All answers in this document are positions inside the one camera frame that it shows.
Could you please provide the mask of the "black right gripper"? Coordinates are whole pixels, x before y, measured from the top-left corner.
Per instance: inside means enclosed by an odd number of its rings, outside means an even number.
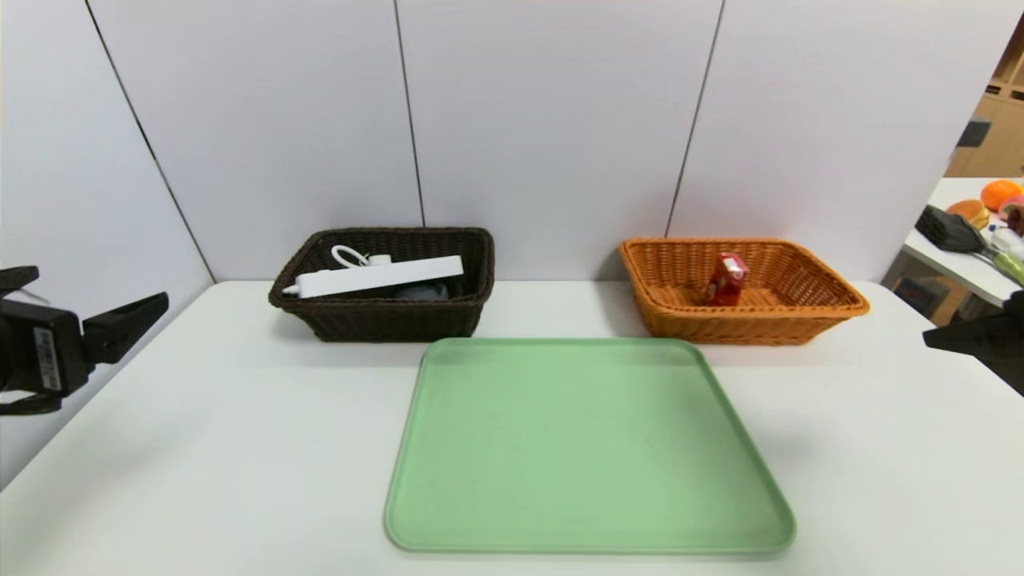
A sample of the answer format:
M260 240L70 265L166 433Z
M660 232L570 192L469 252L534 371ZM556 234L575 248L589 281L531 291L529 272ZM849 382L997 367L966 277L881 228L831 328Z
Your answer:
M994 344L992 337L1001 335L1002 328L1008 327L1010 334L1002 337L1001 343ZM978 357L1008 386L1023 396L1022 331L1022 292L1017 291L999 308L988 306L975 320L925 331L922 339L930 349Z

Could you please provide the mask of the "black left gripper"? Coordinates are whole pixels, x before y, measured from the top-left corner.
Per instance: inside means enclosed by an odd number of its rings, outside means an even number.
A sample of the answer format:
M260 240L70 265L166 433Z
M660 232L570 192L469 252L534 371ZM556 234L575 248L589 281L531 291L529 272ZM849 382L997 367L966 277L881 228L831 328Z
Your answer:
M2 390L70 396L88 379L87 361L117 364L168 308L168 293L160 292L87 318L81 328L73 311L3 300Z

